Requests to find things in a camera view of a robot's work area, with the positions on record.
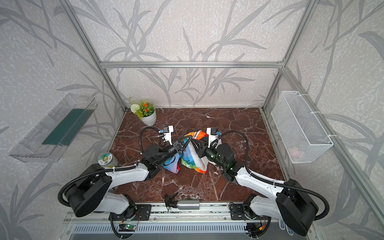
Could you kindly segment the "rainbow striped kids jacket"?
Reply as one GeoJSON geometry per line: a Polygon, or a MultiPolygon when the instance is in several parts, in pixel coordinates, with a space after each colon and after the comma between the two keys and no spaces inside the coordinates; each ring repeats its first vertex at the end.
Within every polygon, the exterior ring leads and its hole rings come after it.
{"type": "MultiPolygon", "coordinates": [[[[193,139],[198,140],[202,137],[209,138],[208,134],[204,131],[190,132],[186,134],[186,136],[193,136],[193,139]]],[[[191,142],[181,155],[174,155],[171,159],[163,163],[162,166],[166,170],[177,174],[180,170],[180,167],[178,166],[179,160],[181,160],[183,166],[202,174],[205,174],[208,171],[208,164],[210,162],[206,157],[198,157],[191,142]]]]}

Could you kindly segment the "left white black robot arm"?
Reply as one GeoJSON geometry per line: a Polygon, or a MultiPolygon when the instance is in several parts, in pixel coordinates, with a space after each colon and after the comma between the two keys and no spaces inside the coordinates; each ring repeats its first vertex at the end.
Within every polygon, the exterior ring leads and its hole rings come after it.
{"type": "Polygon", "coordinates": [[[110,189],[153,179],[162,169],[161,165],[181,154],[191,140],[192,136],[184,136],[163,149],[156,144],[151,145],[142,160],[132,166],[103,168],[93,164],[59,190],[58,201],[72,208],[79,218],[92,212],[126,213],[134,202],[124,195],[111,193],[110,189]]]}

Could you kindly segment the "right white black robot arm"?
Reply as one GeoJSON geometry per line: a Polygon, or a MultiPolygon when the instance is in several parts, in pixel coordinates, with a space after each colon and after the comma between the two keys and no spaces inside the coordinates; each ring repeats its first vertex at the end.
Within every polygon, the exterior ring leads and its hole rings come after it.
{"type": "Polygon", "coordinates": [[[244,210],[250,219],[266,216],[278,219],[294,233],[306,236],[314,221],[325,218],[330,205],[325,197],[303,188],[297,181],[278,181],[251,171],[248,164],[240,164],[228,144],[219,144],[224,135],[214,139],[192,139],[199,157],[206,157],[222,170],[222,176],[231,183],[257,192],[244,201],[244,210]]]}

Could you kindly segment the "white potted artificial plant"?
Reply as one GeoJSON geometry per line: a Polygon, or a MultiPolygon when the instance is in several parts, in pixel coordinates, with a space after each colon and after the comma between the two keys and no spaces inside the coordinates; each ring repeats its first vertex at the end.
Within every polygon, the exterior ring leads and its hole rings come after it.
{"type": "Polygon", "coordinates": [[[136,102],[133,97],[128,98],[131,104],[130,110],[135,114],[146,126],[153,126],[157,120],[156,108],[147,100],[136,102]]]}

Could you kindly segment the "silver metal spray bottle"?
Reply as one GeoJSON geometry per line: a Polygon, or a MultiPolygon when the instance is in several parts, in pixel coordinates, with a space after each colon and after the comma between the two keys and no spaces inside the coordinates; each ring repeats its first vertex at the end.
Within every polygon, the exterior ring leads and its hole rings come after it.
{"type": "Polygon", "coordinates": [[[184,211],[194,211],[200,209],[199,199],[181,199],[174,201],[174,198],[178,195],[178,192],[173,195],[165,195],[165,206],[169,211],[170,208],[175,208],[184,211]]]}

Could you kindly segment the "blue dotted work glove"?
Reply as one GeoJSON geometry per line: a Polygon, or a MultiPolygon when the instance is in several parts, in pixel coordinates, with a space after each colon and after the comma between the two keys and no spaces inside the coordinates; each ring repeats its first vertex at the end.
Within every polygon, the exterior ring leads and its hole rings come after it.
{"type": "Polygon", "coordinates": [[[283,220],[279,220],[279,228],[282,231],[287,231],[288,235],[293,236],[294,231],[287,226],[287,224],[283,220]]]}

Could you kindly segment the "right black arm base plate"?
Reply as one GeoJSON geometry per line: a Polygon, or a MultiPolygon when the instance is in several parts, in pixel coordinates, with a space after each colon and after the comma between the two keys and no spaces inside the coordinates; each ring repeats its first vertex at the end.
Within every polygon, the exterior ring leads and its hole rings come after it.
{"type": "Polygon", "coordinates": [[[234,221],[261,221],[261,222],[268,222],[271,220],[270,217],[266,216],[256,216],[254,215],[253,217],[248,217],[246,215],[246,212],[244,210],[243,204],[235,204],[233,202],[230,202],[228,204],[229,210],[230,210],[230,215],[231,215],[231,220],[234,221]]]}

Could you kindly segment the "aluminium front rail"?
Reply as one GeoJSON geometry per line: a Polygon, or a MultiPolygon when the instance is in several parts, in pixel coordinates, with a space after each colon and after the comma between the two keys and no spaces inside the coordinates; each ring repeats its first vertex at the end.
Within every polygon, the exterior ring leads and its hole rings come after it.
{"type": "Polygon", "coordinates": [[[229,224],[248,224],[248,223],[268,223],[266,221],[234,221],[231,220],[229,202],[201,202],[200,209],[194,211],[184,211],[170,208],[168,211],[165,203],[137,203],[151,204],[151,214],[148,221],[126,220],[125,223],[138,223],[142,225],[229,225],[229,224]]]}

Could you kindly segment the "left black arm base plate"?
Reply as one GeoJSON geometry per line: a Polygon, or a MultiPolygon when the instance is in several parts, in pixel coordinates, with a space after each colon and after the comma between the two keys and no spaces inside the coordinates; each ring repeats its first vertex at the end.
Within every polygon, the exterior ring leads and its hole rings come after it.
{"type": "Polygon", "coordinates": [[[122,213],[116,216],[118,220],[138,220],[138,221],[148,221],[152,205],[151,204],[136,204],[128,195],[125,195],[128,200],[128,208],[122,213]]]}

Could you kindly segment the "clear acrylic wall shelf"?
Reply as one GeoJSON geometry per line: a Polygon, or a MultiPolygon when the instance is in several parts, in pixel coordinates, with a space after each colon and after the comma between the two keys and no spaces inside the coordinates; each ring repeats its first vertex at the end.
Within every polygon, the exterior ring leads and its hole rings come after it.
{"type": "Polygon", "coordinates": [[[9,155],[23,163],[56,163],[94,113],[94,97],[67,94],[9,155]]]}

